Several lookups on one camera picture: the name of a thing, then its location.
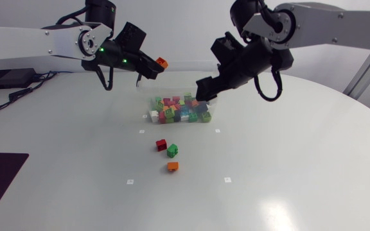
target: orange cube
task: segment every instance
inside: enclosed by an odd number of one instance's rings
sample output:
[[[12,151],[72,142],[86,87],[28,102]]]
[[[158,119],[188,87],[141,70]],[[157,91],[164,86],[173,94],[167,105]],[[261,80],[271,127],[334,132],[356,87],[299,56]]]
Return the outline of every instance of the orange cube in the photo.
[[[197,106],[199,106],[199,103],[198,103],[198,101],[196,99],[194,99],[192,101],[192,107],[197,107]]]
[[[176,171],[179,169],[179,162],[169,162],[168,163],[168,170],[169,171]]]
[[[168,62],[165,61],[165,59],[159,57],[156,61],[161,67],[164,67],[164,69],[168,68]]]

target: metal frame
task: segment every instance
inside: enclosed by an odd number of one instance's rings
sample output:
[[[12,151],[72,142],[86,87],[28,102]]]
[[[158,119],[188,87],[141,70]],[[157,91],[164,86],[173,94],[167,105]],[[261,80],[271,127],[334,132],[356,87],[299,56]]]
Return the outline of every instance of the metal frame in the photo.
[[[287,17],[284,10],[293,17]],[[280,34],[275,35],[260,14],[255,14],[244,26],[243,33],[252,33],[271,40],[275,49],[334,44],[340,46],[370,49],[370,12],[346,11],[336,6],[321,3],[285,3],[275,8],[280,12],[283,25]],[[284,43],[282,33],[293,33]]]
[[[53,55],[93,60],[111,31],[100,23],[58,30],[0,27],[0,59]],[[79,43],[88,53],[80,49]]]
[[[344,90],[344,94],[358,99],[370,84],[370,54],[355,77]]]

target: black device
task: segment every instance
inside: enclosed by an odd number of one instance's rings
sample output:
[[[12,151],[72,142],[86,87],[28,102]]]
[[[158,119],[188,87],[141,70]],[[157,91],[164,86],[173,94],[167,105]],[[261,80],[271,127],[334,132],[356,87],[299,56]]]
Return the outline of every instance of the black device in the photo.
[[[219,76],[207,77],[197,81],[197,100],[208,101],[217,97],[219,92],[236,89],[254,78],[255,86],[261,97],[267,101],[274,101],[282,93],[282,80],[279,71],[292,66],[294,58],[289,49],[277,50],[269,46],[269,41],[257,35],[245,35],[243,27],[255,14],[261,13],[264,21],[275,31],[281,30],[276,22],[276,15],[271,12],[263,0],[237,0],[231,7],[231,19],[238,29],[240,36],[247,45],[241,45],[229,32],[225,37],[215,40],[211,47],[212,52],[220,62]],[[271,67],[277,85],[277,94],[273,98],[266,97],[260,88],[258,74]]]
[[[132,23],[127,22],[121,33],[114,39],[114,22],[116,15],[115,5],[108,0],[85,0],[85,7],[81,10],[63,16],[58,20],[57,25],[46,29],[60,29],[69,25],[62,25],[68,19],[77,20],[76,16],[85,13],[85,21],[82,24],[89,25],[90,22],[100,22],[112,29],[107,40],[95,53],[95,59],[91,61],[82,60],[82,67],[86,71],[95,71],[105,90],[112,89],[114,68],[127,71],[136,71],[148,79],[156,79],[157,75],[164,71],[155,60],[140,51],[146,33]],[[108,84],[102,73],[100,65],[110,67]]]
[[[33,68],[0,70],[0,89],[28,87],[35,74]]]

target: black cable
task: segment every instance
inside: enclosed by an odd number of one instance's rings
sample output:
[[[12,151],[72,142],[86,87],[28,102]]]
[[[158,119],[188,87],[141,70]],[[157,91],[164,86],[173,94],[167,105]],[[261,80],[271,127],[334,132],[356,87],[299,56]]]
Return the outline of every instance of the black cable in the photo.
[[[88,9],[89,9],[89,6],[85,6],[84,8],[82,8],[81,10],[77,12],[70,13],[69,15],[63,16],[62,18],[58,20],[57,25],[64,23],[68,19],[72,19],[73,17],[76,17],[78,15],[85,13]]]
[[[36,85],[35,87],[31,88],[30,91],[22,94],[22,95],[19,95],[17,96],[16,98],[13,98],[12,100],[0,105],[0,110],[6,108],[7,106],[11,105],[12,103],[14,103],[15,101],[17,101],[18,99],[28,95],[29,93],[33,92],[35,89],[38,89],[40,88],[46,81],[52,79],[53,77],[55,77],[58,73],[69,73],[68,71],[50,71],[48,73],[44,73],[44,74],[40,74],[40,75],[37,75],[37,77],[39,78],[40,80],[40,83],[38,85]]]
[[[271,71],[272,71],[272,75],[274,77],[275,83],[277,85],[276,96],[273,97],[273,98],[269,98],[266,95],[264,95],[264,93],[261,90],[260,81],[258,79],[258,76],[254,76],[255,87],[256,87],[256,90],[258,91],[258,94],[264,100],[269,101],[269,102],[273,102],[273,101],[277,100],[281,96],[281,94],[282,94],[282,79],[281,79],[281,75],[280,75],[279,71],[275,71],[273,68],[272,68]]]
[[[103,88],[105,90],[112,90],[112,84],[113,84],[113,79],[114,79],[114,68],[113,67],[110,67],[109,68],[109,80],[108,80],[108,86],[107,84],[105,83],[105,77],[102,73],[102,70],[101,70],[101,67],[100,66],[96,66],[96,69],[95,69],[95,72],[96,74],[98,75],[102,85],[103,85]]]
[[[261,5],[260,13],[261,13],[262,19],[269,26],[271,26],[276,33],[281,32],[283,29],[283,25],[271,16],[270,10],[268,9],[268,6],[265,4],[263,0],[258,0],[258,1],[260,2],[260,5]]]

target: white cube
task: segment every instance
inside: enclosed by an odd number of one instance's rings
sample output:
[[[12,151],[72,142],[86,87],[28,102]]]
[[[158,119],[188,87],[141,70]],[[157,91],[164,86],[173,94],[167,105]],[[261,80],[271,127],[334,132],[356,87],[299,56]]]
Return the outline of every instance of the white cube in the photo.
[[[189,121],[189,115],[181,115],[181,121]]]
[[[158,123],[158,119],[159,119],[159,113],[158,111],[149,111],[149,114],[151,116],[151,120],[153,123]]]

